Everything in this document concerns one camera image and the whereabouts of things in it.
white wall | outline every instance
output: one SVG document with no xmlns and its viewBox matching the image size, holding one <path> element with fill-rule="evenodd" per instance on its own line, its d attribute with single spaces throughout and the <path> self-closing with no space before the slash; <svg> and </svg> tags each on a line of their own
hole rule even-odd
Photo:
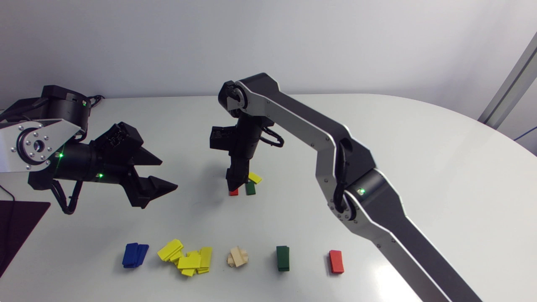
<svg viewBox="0 0 537 302">
<path fill-rule="evenodd" d="M 5 0 L 0 107 L 45 84 L 214 95 L 265 71 L 287 93 L 390 94 L 477 118 L 537 30 L 536 11 L 535 0 Z"/>
</svg>

block pile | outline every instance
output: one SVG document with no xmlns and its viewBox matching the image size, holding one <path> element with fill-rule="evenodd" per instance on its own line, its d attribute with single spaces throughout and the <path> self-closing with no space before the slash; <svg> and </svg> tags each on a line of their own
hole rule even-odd
<svg viewBox="0 0 537 302">
<path fill-rule="evenodd" d="M 255 174 L 250 172 L 248 174 L 249 181 L 244 186 L 246 188 L 246 195 L 255 195 L 256 194 L 256 184 L 260 183 L 263 179 Z M 238 196 L 238 188 L 235 191 L 229 193 L 230 196 Z"/>
<path fill-rule="evenodd" d="M 240 247 L 232 248 L 228 255 L 228 265 L 230 267 L 240 267 L 246 263 L 248 263 L 248 253 Z"/>
<path fill-rule="evenodd" d="M 126 269 L 133 269 L 141 266 L 148 249 L 149 245 L 139 245 L 136 242 L 127 244 L 121 264 L 123 264 L 123 267 Z"/>
<path fill-rule="evenodd" d="M 178 239 L 173 239 L 157 252 L 162 261 L 172 262 L 181 274 L 192 277 L 197 272 L 203 274 L 209 272 L 211 267 L 212 247 L 202 247 L 199 251 L 193 250 L 183 255 L 183 244 Z"/>
</svg>

dark mat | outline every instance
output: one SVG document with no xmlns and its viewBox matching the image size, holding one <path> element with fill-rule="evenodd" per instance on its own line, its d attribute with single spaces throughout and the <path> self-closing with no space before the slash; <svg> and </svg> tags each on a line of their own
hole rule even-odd
<svg viewBox="0 0 537 302">
<path fill-rule="evenodd" d="M 50 203 L 0 200 L 0 277 L 48 207 Z"/>
</svg>

green block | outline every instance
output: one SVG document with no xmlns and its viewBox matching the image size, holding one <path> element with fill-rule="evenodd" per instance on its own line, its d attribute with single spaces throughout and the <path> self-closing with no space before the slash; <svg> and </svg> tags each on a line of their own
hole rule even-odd
<svg viewBox="0 0 537 302">
<path fill-rule="evenodd" d="M 276 257 L 278 258 L 278 271 L 289 271 L 289 247 L 277 246 Z"/>
<path fill-rule="evenodd" d="M 256 184 L 253 181 L 249 181 L 246 184 L 246 195 L 255 195 L 256 194 Z"/>
</svg>

blue block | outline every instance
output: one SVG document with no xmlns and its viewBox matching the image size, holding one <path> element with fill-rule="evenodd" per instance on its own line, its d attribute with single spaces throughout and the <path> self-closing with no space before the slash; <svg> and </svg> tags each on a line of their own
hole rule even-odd
<svg viewBox="0 0 537 302">
<path fill-rule="evenodd" d="M 129 243 L 125 247 L 125 254 L 123 255 L 123 267 L 127 267 L 136 264 L 137 260 L 138 243 Z"/>
<path fill-rule="evenodd" d="M 138 245 L 137 257 L 136 257 L 136 266 L 139 267 L 142 265 L 144 258 L 146 257 L 147 250 L 149 245 Z"/>
</svg>

